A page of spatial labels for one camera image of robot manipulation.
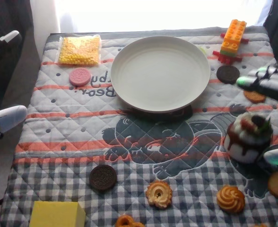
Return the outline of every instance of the quilted mat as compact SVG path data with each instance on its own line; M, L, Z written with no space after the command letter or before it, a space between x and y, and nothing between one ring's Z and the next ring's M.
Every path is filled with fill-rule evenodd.
M51 35L16 147L0 225L28 226L34 201L42 200L78 201L87 227L112 227L123 214L147 227L278 227L278 199L267 189L272 168L263 162L241 165L222 146L228 125L246 111L271 117L273 143L278 144L278 101L252 104L241 89L216 78L221 63L212 52L220 49L225 31L101 34L102 63L89 68L92 78L84 87L69 83L73 67L54 63L59 37L79 34ZM211 67L202 95L170 115L129 108L111 85L110 69L119 51L151 35L177 36L203 48ZM275 62L263 27L248 27L243 37L250 41L240 46L243 61L234 64L242 75ZM105 193L89 185L89 174L99 164L117 172L117 184ZM145 197L155 180L173 190L172 205L165 210L150 206ZM245 194L242 213L229 215L217 205L216 193L225 184L237 185Z

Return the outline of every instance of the yellow beads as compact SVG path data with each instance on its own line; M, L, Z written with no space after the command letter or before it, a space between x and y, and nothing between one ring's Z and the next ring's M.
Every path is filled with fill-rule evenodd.
M100 36L63 38L59 63L97 65L99 63Z

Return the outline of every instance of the white plate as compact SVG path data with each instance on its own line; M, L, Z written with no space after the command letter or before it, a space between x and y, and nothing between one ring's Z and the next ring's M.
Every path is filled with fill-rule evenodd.
M209 62L195 45L170 36L153 36L124 47L113 61L117 95L142 111L166 113L194 101L206 88Z

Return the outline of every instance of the chocolate drip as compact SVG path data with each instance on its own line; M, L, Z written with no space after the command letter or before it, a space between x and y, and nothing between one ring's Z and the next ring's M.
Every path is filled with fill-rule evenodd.
M263 151L270 146L271 139L269 139L268 141L266 141L265 143L260 144L260 145L247 144L244 141L240 140L238 134L236 134L232 130L230 130L230 128L233 126L233 124L234 123L230 124L230 126L227 129L227 134L229 136L229 145L228 145L227 149L230 150L230 148L233 144L238 144L243 149L242 156L245 156L249 149L255 150L259 153L259 155L256 157L256 160L257 160L258 157L260 155L262 155Z

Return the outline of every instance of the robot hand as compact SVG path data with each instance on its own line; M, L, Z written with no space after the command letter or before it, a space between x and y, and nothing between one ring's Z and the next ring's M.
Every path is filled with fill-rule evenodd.
M278 100L278 62L268 67L252 70L248 76L240 77L236 83L244 90L256 91Z
M23 105L0 110L0 139L3 133L22 122L26 118L26 115L27 110Z

